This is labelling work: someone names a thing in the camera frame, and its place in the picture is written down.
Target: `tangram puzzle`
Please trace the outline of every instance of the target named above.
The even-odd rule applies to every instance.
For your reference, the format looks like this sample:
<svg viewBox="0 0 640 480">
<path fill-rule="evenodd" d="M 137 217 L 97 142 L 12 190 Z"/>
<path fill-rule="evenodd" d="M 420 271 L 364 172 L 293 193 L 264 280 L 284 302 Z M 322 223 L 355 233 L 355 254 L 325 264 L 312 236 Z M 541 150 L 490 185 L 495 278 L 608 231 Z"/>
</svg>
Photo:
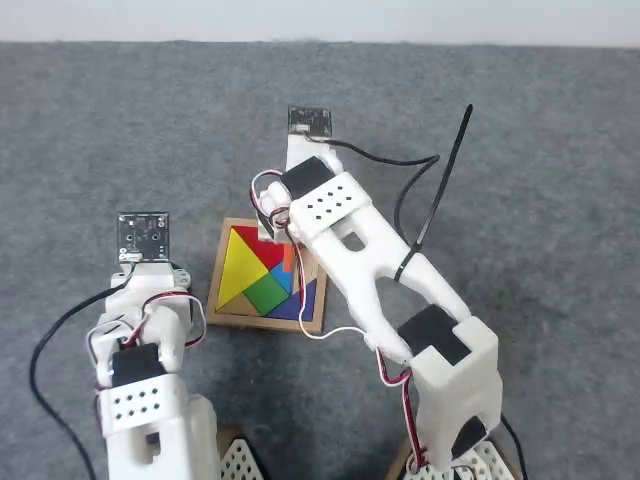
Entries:
<svg viewBox="0 0 640 480">
<path fill-rule="evenodd" d="M 303 314 L 310 332 L 322 330 L 327 275 L 302 249 L 306 278 Z M 218 244 L 207 318 L 239 327 L 298 330 L 300 292 L 290 245 L 258 240 L 256 220 L 225 218 Z"/>
</svg>

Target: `white wire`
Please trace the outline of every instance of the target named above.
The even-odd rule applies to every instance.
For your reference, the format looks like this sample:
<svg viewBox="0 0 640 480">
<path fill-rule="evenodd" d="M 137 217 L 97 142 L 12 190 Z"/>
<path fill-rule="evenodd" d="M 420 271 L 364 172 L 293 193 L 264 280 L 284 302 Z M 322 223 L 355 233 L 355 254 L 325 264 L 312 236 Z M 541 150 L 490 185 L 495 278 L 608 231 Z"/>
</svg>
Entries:
<svg viewBox="0 0 640 480">
<path fill-rule="evenodd" d="M 202 340 L 204 340 L 204 337 L 207 336 L 207 316 L 204 313 L 204 307 L 202 306 L 202 302 L 200 301 L 200 299 L 196 296 L 192 296 L 190 298 L 198 304 L 198 308 L 200 309 L 200 318 L 202 319 L 202 335 L 196 342 L 189 345 L 190 347 L 195 347 L 196 345 L 200 344 Z"/>
<path fill-rule="evenodd" d="M 382 373 L 382 353 L 380 353 L 379 349 L 376 350 L 376 360 L 378 361 L 378 375 L 380 375 L 380 381 L 384 384 L 385 387 L 396 388 L 396 387 L 402 386 L 404 382 L 409 381 L 410 377 L 407 377 L 398 383 L 388 382 L 387 380 L 385 380 L 384 375 Z"/>
<path fill-rule="evenodd" d="M 124 326 L 124 327 L 127 327 L 130 332 L 134 331 L 134 328 L 129 323 L 125 322 L 124 320 L 120 320 L 120 319 L 106 321 L 104 323 L 101 323 L 100 325 L 96 325 L 91 330 L 89 330 L 87 332 L 86 337 L 85 337 L 85 346 L 87 348 L 87 353 L 89 354 L 89 358 L 91 358 L 91 363 L 93 363 L 94 367 L 97 364 L 97 357 L 96 357 L 96 352 L 93 349 L 93 339 L 92 339 L 92 337 L 93 337 L 93 335 L 95 333 L 97 333 L 98 331 L 102 330 L 104 327 L 108 327 L 108 326 L 111 326 L 111 325 Z"/>
<path fill-rule="evenodd" d="M 300 311 L 298 312 L 298 325 L 300 325 L 300 330 L 302 330 L 302 333 L 304 333 L 305 336 L 307 338 L 310 338 L 311 340 L 324 340 L 325 338 L 329 338 L 331 335 L 334 335 L 339 332 L 345 332 L 345 331 L 358 332 L 364 338 L 366 335 L 364 330 L 358 327 L 351 327 L 351 326 L 337 327 L 323 335 L 314 335 L 313 333 L 307 330 L 307 328 L 304 326 L 304 321 L 302 320 L 302 316 L 304 315 L 304 311 L 307 307 L 307 280 L 304 276 L 304 264 L 302 263 L 302 254 L 300 253 L 300 248 L 298 247 L 298 244 L 295 242 L 293 243 L 293 248 L 296 251 L 296 257 L 299 260 L 298 268 L 300 268 L 300 275 L 302 277 L 302 282 L 301 282 L 302 285 L 300 286 Z"/>
<path fill-rule="evenodd" d="M 177 293 L 177 292 L 167 291 L 167 292 L 163 292 L 163 293 Z M 151 306 L 152 303 L 157 302 L 159 300 L 175 299 L 175 298 L 180 298 L 180 297 L 188 298 L 189 300 L 193 300 L 194 302 L 196 302 L 198 304 L 198 308 L 200 310 L 200 318 L 202 319 L 202 335 L 198 338 L 198 340 L 195 343 L 192 343 L 189 346 L 193 347 L 195 345 L 198 345 L 200 342 L 202 342 L 202 340 L 204 340 L 204 337 L 207 335 L 207 316 L 204 313 L 204 307 L 202 306 L 202 302 L 200 301 L 200 299 L 198 297 L 196 297 L 195 295 L 193 295 L 191 293 L 188 293 L 188 292 L 179 292 L 179 295 L 167 295 L 166 297 L 158 297 L 158 298 L 155 298 L 155 299 L 151 300 L 151 302 L 149 302 L 149 304 L 147 304 L 147 306 L 145 307 L 144 317 L 142 318 L 142 321 L 140 322 L 140 324 L 134 330 L 133 333 L 134 334 L 138 334 L 138 335 L 142 334 L 142 329 L 144 328 L 145 324 L 151 319 L 151 308 L 150 308 L 150 306 Z"/>
<path fill-rule="evenodd" d="M 262 205 L 260 205 L 260 200 L 258 199 L 258 194 L 256 193 L 256 182 L 260 177 L 263 177 L 265 175 L 277 175 L 281 177 L 282 172 L 280 170 L 274 170 L 274 169 L 263 170 L 260 173 L 258 173 L 255 177 L 253 177 L 253 180 L 251 180 L 251 197 L 253 198 L 254 204 L 257 206 L 258 210 L 260 210 L 260 213 L 262 213 L 265 216 L 268 216 L 264 212 L 264 210 L 262 210 Z"/>
</svg>

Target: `black cable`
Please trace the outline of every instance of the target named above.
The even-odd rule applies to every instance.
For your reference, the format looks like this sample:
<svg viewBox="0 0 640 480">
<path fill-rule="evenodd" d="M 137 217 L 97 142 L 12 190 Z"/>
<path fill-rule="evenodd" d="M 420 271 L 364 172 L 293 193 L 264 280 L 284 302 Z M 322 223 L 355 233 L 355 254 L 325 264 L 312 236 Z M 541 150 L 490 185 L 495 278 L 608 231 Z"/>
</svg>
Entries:
<svg viewBox="0 0 640 480">
<path fill-rule="evenodd" d="M 349 143 L 349 142 L 343 142 L 342 140 L 331 140 L 331 139 L 328 139 L 328 138 L 322 138 L 322 139 L 313 138 L 308 133 L 305 133 L 305 137 L 307 138 L 307 140 L 309 140 L 310 142 L 313 142 L 313 143 L 326 143 L 327 145 L 332 145 L 334 147 L 348 148 L 349 150 L 353 150 L 354 152 L 356 152 L 356 153 L 362 155 L 363 157 L 368 158 L 369 160 L 372 160 L 374 162 L 384 163 L 385 165 L 395 165 L 395 166 L 398 166 L 398 167 L 410 167 L 411 165 L 422 165 L 424 163 L 431 162 L 435 157 L 437 157 L 437 155 L 432 155 L 430 157 L 421 158 L 419 160 L 408 160 L 406 162 L 403 162 L 403 161 L 400 161 L 400 160 L 394 160 L 392 158 L 384 158 L 384 157 L 378 157 L 376 155 L 372 155 L 369 152 L 365 152 L 360 147 L 356 147 L 355 145 L 353 145 L 352 143 Z"/>
<path fill-rule="evenodd" d="M 449 182 L 449 177 L 451 176 L 451 172 L 453 171 L 453 165 L 456 163 L 456 158 L 458 156 L 458 150 L 460 150 L 460 145 L 462 144 L 462 139 L 464 138 L 464 134 L 467 131 L 467 126 L 469 125 L 469 119 L 471 118 L 471 113 L 473 113 L 473 105 L 467 105 L 467 108 L 464 111 L 464 116 L 462 117 L 462 122 L 460 123 L 460 128 L 458 129 L 458 134 L 456 135 L 456 139 L 453 142 L 453 148 L 451 148 L 451 153 L 449 154 L 449 161 L 447 162 L 447 166 L 444 169 L 444 173 L 442 174 L 442 180 L 440 180 L 440 185 L 438 186 L 438 191 L 436 192 L 436 196 L 433 199 L 433 203 L 431 204 L 431 208 L 429 209 L 429 213 L 427 214 L 427 218 L 418 234 L 418 238 L 416 242 L 422 245 L 424 238 L 427 236 L 429 232 L 429 228 L 431 227 L 431 222 L 433 221 L 433 217 L 436 215 L 436 210 L 438 209 L 438 205 L 440 205 L 440 200 L 442 200 L 442 196 L 444 195 L 444 191 L 447 188 L 447 183 Z"/>
<path fill-rule="evenodd" d="M 513 438 L 513 443 L 516 446 L 516 451 L 518 452 L 518 461 L 520 462 L 520 472 L 522 472 L 522 480 L 528 480 L 529 477 L 527 476 L 527 465 L 524 461 L 524 450 L 522 450 L 520 439 L 518 438 L 516 431 L 513 429 L 504 414 L 500 415 L 500 420 L 502 421 L 504 428 L 506 428 L 507 432 L 509 432 L 509 435 L 511 435 L 511 438 Z"/>
<path fill-rule="evenodd" d="M 462 122 L 460 123 L 460 128 L 458 128 L 458 134 L 456 135 L 456 139 L 453 142 L 453 147 L 451 148 L 451 153 L 449 154 L 449 161 L 447 162 L 447 166 L 444 169 L 444 173 L 442 174 L 442 179 L 440 180 L 440 185 L 438 186 L 438 191 L 436 192 L 436 196 L 433 199 L 433 202 L 431 203 L 431 208 L 429 208 L 429 212 L 427 213 L 427 217 L 422 225 L 422 228 L 420 229 L 420 233 L 418 234 L 418 237 L 416 238 L 415 242 L 413 242 L 413 245 L 411 246 L 411 249 L 409 250 L 409 253 L 407 253 L 406 257 L 402 260 L 402 262 L 400 263 L 400 266 L 398 267 L 398 270 L 396 270 L 396 274 L 394 276 L 394 280 L 396 282 L 400 281 L 400 277 L 402 276 L 402 272 L 404 271 L 405 267 L 407 266 L 407 264 L 409 263 L 409 261 L 411 261 L 411 258 L 413 258 L 413 256 L 422 249 L 422 244 L 424 243 L 424 238 L 426 237 L 427 233 L 429 232 L 429 228 L 431 227 L 431 222 L 433 221 L 433 218 L 435 217 L 436 214 L 436 210 L 438 209 L 438 205 L 440 205 L 440 201 L 442 200 L 442 196 L 444 195 L 444 191 L 447 188 L 447 183 L 449 182 L 449 177 L 451 176 L 451 172 L 453 171 L 453 166 L 456 162 L 456 158 L 458 156 L 458 150 L 460 150 L 460 145 L 462 144 L 462 139 L 464 138 L 464 134 L 467 131 L 467 126 L 469 125 L 469 119 L 471 118 L 471 113 L 473 112 L 473 105 L 469 104 L 467 105 L 467 108 L 464 111 L 464 116 L 462 117 Z M 415 181 L 413 183 L 411 183 L 409 185 L 409 188 L 407 189 L 407 191 L 405 192 L 404 189 L 401 192 L 401 195 L 404 193 L 404 196 L 406 196 L 406 194 L 408 193 L 409 189 L 411 188 L 411 186 L 413 186 L 413 184 L 415 183 Z M 399 202 L 400 205 L 398 206 L 398 202 L 396 203 L 396 210 L 394 210 L 394 220 L 396 220 L 396 215 L 397 215 L 397 223 L 396 223 L 396 229 L 398 230 L 398 227 L 400 226 L 400 222 L 399 222 L 399 218 L 400 218 L 400 208 L 402 207 L 402 202 Z M 400 227 L 400 229 L 398 230 L 398 234 L 400 236 L 403 237 L 404 239 L 404 232 L 402 232 L 402 229 Z"/>
<path fill-rule="evenodd" d="M 405 186 L 402 187 L 402 190 L 400 191 L 400 194 L 398 195 L 398 199 L 396 200 L 396 204 L 395 204 L 395 207 L 393 209 L 393 224 L 396 227 L 396 232 L 398 232 L 398 235 L 400 235 L 400 237 L 405 242 L 407 241 L 407 237 L 405 236 L 404 230 L 402 229 L 402 225 L 400 224 L 400 210 L 402 209 L 402 204 L 404 203 L 404 199 L 407 196 L 407 194 L 409 193 L 409 190 L 411 190 L 411 187 L 413 187 L 413 185 L 420 179 L 420 177 L 422 175 L 424 175 L 424 173 L 427 170 L 429 170 L 436 163 L 438 163 L 438 160 L 440 160 L 440 155 L 434 155 L 430 162 L 427 162 L 422 167 L 420 167 L 420 170 L 418 170 L 409 179 L 409 181 L 405 184 Z"/>
<path fill-rule="evenodd" d="M 103 298 L 107 298 L 110 295 L 113 295 L 118 290 L 122 290 L 127 286 L 129 280 L 131 280 L 131 276 L 133 275 L 133 271 L 135 270 L 136 264 L 131 266 L 131 272 L 127 279 L 118 286 L 108 288 L 91 298 L 88 298 L 84 302 L 76 305 L 67 313 L 62 315 L 56 322 L 51 326 L 51 328 L 44 334 L 44 336 L 37 343 L 35 348 L 33 349 L 33 354 L 31 355 L 31 363 L 29 364 L 29 387 L 31 388 L 31 392 L 34 397 L 40 404 L 40 406 L 55 420 L 55 422 L 62 428 L 62 430 L 67 434 L 67 436 L 71 439 L 73 444 L 76 446 L 78 453 L 82 457 L 82 461 L 84 462 L 85 467 L 87 468 L 87 473 L 91 480 L 96 480 L 96 472 L 93 469 L 93 464 L 91 463 L 91 458 L 89 457 L 89 453 L 85 449 L 84 445 L 73 431 L 73 429 L 67 424 L 67 422 L 60 416 L 58 412 L 56 412 L 53 407 L 49 404 L 47 399 L 44 397 L 40 388 L 38 387 L 38 383 L 36 381 L 36 368 L 38 366 L 38 359 L 40 358 L 40 354 L 44 350 L 44 347 L 47 345 L 49 340 L 55 335 L 55 333 L 62 327 L 62 325 L 69 320 L 76 313 L 84 310 L 88 306 L 94 304 L 95 302 L 102 300 Z"/>
</svg>

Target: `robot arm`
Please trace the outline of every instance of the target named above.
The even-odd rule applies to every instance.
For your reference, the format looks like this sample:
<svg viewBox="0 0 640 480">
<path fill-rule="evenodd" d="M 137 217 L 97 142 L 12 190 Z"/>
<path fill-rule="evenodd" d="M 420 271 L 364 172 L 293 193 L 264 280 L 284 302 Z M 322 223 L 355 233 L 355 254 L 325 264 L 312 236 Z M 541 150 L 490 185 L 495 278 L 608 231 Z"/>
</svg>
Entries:
<svg viewBox="0 0 640 480">
<path fill-rule="evenodd" d="M 330 136 L 330 113 L 291 109 L 286 171 L 259 196 L 261 237 L 287 241 L 283 224 L 271 221 L 277 218 L 271 214 L 288 211 L 289 234 L 344 295 L 368 346 L 411 368 L 420 396 L 420 443 L 428 448 L 428 462 L 445 471 L 500 422 L 498 339 L 424 255 L 408 256 L 410 247 L 335 152 L 300 134 Z M 328 129 L 319 129 L 327 122 Z M 350 233 L 364 244 L 362 250 L 351 251 L 342 242 Z M 418 292 L 427 307 L 396 330 L 384 317 L 375 281 L 394 278 L 407 258 L 399 281 Z"/>
<path fill-rule="evenodd" d="M 125 231 L 120 258 L 132 266 L 123 264 L 112 277 L 112 286 L 126 286 L 107 298 L 87 335 L 112 479 L 220 478 L 213 407 L 187 394 L 178 375 L 185 346 L 204 336 L 206 323 L 199 300 L 187 292 L 189 274 L 168 262 L 168 221 L 158 212 L 119 216 Z M 191 342 L 190 301 L 203 320 L 200 337 Z"/>
</svg>

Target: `perforated base plate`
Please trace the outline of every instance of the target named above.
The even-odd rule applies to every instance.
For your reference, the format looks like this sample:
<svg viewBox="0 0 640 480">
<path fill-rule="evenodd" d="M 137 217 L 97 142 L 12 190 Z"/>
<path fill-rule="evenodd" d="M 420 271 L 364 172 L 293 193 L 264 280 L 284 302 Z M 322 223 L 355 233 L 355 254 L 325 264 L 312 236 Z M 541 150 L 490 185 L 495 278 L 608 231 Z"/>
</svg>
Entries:
<svg viewBox="0 0 640 480">
<path fill-rule="evenodd" d="M 472 451 L 463 455 L 458 463 L 469 467 L 455 469 L 462 480 L 474 480 L 470 469 L 474 470 L 477 480 L 516 480 L 490 441 L 480 443 Z M 403 477 L 404 480 L 454 480 L 454 478 L 453 472 L 439 472 L 430 466 L 422 468 L 416 474 L 405 473 Z"/>
<path fill-rule="evenodd" d="M 263 480 L 247 441 L 236 438 L 222 458 L 222 480 Z"/>
</svg>

